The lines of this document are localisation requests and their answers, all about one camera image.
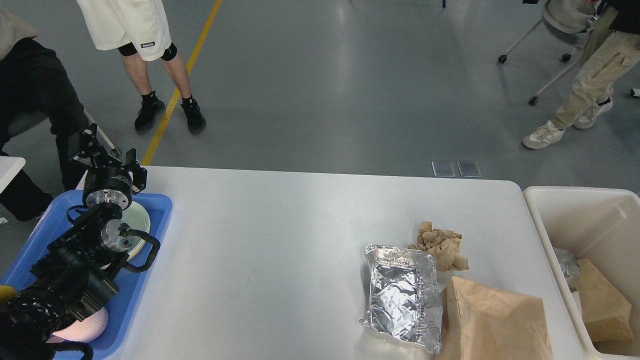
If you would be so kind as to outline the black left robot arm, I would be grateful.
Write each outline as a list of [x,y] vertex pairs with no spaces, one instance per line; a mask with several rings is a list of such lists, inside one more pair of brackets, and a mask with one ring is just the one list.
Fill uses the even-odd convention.
[[132,196],[146,189],[147,170],[130,149],[118,160],[97,138],[98,125],[76,132],[71,159],[87,166],[82,206],[86,211],[47,246],[30,267],[35,281],[1,305],[1,358],[52,360],[56,353],[78,351],[91,360],[93,348],[82,341],[49,342],[71,321],[85,321],[119,292],[119,271],[148,271],[161,243],[122,219]]

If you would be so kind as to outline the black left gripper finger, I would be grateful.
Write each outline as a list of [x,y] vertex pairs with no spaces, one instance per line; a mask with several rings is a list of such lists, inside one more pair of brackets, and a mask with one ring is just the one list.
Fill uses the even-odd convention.
[[96,137],[96,125],[78,130],[69,137],[69,162],[80,163],[90,169],[122,169],[122,162],[110,155]]
[[131,191],[133,195],[139,194],[147,187],[147,169],[142,167],[137,159],[137,150],[131,148],[125,153],[123,170],[131,177]]

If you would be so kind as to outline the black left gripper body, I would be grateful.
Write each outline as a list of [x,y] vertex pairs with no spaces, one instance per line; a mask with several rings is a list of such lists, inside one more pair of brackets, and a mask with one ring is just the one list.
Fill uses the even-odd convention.
[[110,203],[126,210],[132,202],[132,185],[132,177],[121,167],[91,167],[86,174],[82,202],[89,208]]

